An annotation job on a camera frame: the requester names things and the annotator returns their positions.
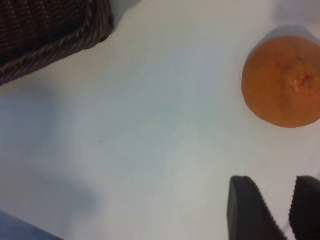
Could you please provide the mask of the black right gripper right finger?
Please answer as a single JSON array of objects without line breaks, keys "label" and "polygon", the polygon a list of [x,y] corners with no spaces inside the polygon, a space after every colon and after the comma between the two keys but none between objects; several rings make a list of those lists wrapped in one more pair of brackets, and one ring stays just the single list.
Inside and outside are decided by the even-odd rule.
[{"label": "black right gripper right finger", "polygon": [[289,211],[289,223],[297,240],[320,238],[320,181],[298,176]]}]

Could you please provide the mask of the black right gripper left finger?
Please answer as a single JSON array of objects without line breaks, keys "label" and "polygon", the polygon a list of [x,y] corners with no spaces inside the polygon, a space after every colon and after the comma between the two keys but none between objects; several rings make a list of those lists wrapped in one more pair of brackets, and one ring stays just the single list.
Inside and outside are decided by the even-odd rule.
[{"label": "black right gripper left finger", "polygon": [[256,183],[248,176],[229,182],[227,227],[230,240],[285,240]]}]

